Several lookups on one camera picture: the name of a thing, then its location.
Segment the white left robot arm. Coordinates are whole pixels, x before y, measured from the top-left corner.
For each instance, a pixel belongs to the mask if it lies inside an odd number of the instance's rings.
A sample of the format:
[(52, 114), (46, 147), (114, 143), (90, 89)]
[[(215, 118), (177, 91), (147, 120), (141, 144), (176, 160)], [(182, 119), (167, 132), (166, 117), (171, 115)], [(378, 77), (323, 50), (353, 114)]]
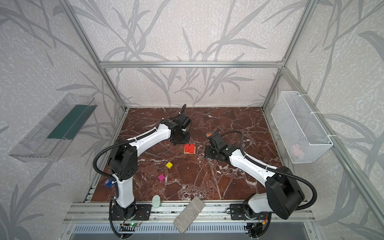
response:
[[(120, 209), (125, 211), (135, 205), (133, 178), (138, 170), (139, 156), (165, 140), (169, 140), (173, 145), (188, 144), (190, 133), (187, 131), (187, 127), (190, 124), (189, 118), (185, 120), (163, 119), (152, 130), (109, 146), (95, 156), (93, 169), (96, 173), (113, 181), (117, 193), (115, 203)], [(112, 173), (108, 174), (99, 169), (98, 160), (103, 154), (112, 152), (113, 149), (121, 149), (123, 152), (121, 158), (115, 155), (115, 158), (109, 161), (109, 168)]]

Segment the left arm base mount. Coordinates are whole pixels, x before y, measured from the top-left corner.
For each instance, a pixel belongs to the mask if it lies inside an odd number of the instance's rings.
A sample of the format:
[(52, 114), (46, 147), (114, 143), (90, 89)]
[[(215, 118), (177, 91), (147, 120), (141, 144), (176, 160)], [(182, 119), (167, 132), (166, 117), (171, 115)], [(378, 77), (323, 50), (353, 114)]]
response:
[(151, 204), (131, 205), (126, 209), (121, 208), (119, 205), (113, 204), (109, 213), (109, 220), (148, 221), (150, 218), (151, 209)]

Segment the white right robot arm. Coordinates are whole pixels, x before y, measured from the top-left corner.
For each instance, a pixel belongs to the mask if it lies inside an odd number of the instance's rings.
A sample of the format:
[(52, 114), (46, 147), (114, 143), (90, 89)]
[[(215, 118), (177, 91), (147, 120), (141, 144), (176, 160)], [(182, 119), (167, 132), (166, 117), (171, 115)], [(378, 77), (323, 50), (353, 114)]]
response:
[(256, 179), (264, 194), (253, 194), (243, 201), (245, 216), (254, 219), (260, 213), (274, 213), (286, 220), (294, 211), (304, 210), (316, 202), (318, 192), (309, 181), (296, 176), (287, 167), (265, 164), (234, 145), (219, 149), (206, 146), (205, 157), (225, 162)]

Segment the magenta cube block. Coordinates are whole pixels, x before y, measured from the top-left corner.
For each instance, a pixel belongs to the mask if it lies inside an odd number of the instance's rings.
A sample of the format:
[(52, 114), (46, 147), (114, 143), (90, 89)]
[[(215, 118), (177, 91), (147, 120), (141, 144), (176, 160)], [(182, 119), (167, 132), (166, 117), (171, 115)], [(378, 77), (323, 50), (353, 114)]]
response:
[(165, 176), (163, 174), (161, 174), (161, 175), (158, 176), (158, 179), (161, 182), (161, 181), (164, 181), (166, 178), (165, 178)]

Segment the natural wood block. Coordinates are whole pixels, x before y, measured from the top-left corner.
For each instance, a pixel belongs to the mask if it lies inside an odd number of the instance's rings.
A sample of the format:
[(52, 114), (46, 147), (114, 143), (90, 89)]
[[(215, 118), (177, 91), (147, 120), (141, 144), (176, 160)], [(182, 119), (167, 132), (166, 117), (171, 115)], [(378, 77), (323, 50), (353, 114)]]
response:
[(195, 155), (196, 154), (196, 149), (193, 152), (184, 152), (186, 155)]

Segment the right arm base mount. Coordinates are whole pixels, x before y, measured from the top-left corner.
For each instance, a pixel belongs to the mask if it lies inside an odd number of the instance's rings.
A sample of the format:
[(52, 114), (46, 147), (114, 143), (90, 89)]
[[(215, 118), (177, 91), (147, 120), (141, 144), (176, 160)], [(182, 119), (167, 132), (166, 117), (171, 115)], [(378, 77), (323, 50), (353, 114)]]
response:
[(231, 220), (265, 220), (267, 218), (266, 213), (250, 214), (248, 210), (244, 209), (243, 204), (230, 204), (230, 207), (225, 210), (225, 213), (229, 214)]

